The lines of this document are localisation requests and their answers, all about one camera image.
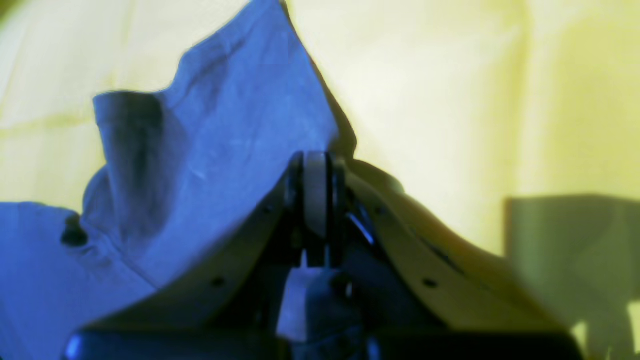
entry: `light yellow background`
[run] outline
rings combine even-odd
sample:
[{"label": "light yellow background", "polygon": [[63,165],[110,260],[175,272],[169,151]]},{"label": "light yellow background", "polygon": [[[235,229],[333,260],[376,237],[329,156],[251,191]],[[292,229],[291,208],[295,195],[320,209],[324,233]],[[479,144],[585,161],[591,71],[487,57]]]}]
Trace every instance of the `light yellow background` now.
[{"label": "light yellow background", "polygon": [[[168,86],[183,52],[245,3],[15,3],[0,23],[0,200],[80,210],[104,164],[92,96]],[[504,254],[508,197],[640,199],[639,2],[288,4],[356,158],[469,242]],[[629,311],[640,327],[640,305]]]}]

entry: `blue fabric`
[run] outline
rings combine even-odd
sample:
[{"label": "blue fabric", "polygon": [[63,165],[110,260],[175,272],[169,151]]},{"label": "blue fabric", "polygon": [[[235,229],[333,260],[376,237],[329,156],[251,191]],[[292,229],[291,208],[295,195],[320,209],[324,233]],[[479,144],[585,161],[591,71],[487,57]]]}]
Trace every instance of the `blue fabric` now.
[{"label": "blue fabric", "polygon": [[76,328],[153,294],[215,251],[295,151],[338,129],[276,0],[254,0],[182,58],[172,85],[94,99],[107,165],[67,209],[0,204],[0,356],[58,359]]}]

